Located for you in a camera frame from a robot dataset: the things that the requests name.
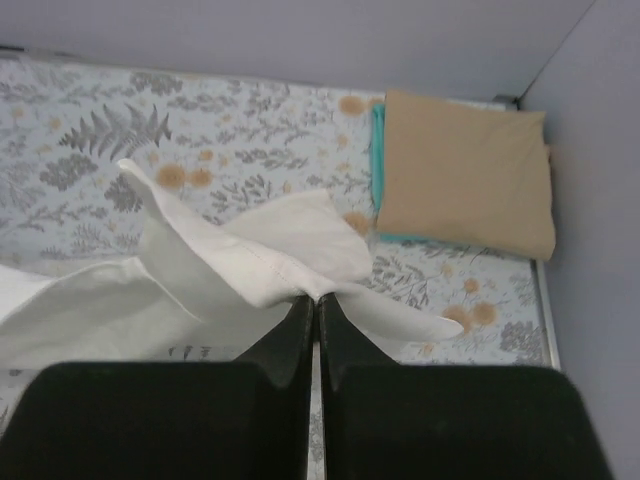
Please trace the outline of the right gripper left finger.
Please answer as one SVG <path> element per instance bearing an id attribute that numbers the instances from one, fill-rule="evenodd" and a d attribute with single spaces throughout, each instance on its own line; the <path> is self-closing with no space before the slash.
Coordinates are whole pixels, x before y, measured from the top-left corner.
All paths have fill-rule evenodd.
<path id="1" fill-rule="evenodd" d="M 229 362 L 66 362 L 1 439 L 5 479 L 303 479 L 314 304 Z"/>

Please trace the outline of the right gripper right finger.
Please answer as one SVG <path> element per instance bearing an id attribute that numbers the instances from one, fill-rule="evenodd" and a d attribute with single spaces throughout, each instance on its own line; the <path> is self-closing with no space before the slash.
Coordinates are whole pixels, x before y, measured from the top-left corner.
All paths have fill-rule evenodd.
<path id="1" fill-rule="evenodd" d="M 535 366 L 403 365 L 317 310 L 330 479 L 608 479 L 570 380 Z"/>

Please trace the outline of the white t shirt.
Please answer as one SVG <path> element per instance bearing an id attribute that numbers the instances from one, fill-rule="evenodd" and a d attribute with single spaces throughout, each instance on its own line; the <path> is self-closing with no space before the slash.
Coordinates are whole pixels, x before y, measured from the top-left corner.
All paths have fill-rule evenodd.
<path id="1" fill-rule="evenodd" d="M 324 190 L 269 201 L 217 226 L 133 161 L 119 168 L 144 204 L 137 254 L 58 278 L 3 268 L 3 368 L 160 359 L 176 346 L 246 348 L 304 296 L 335 295 L 359 330 L 383 341 L 438 342 L 462 330 L 366 287 L 368 245 Z"/>

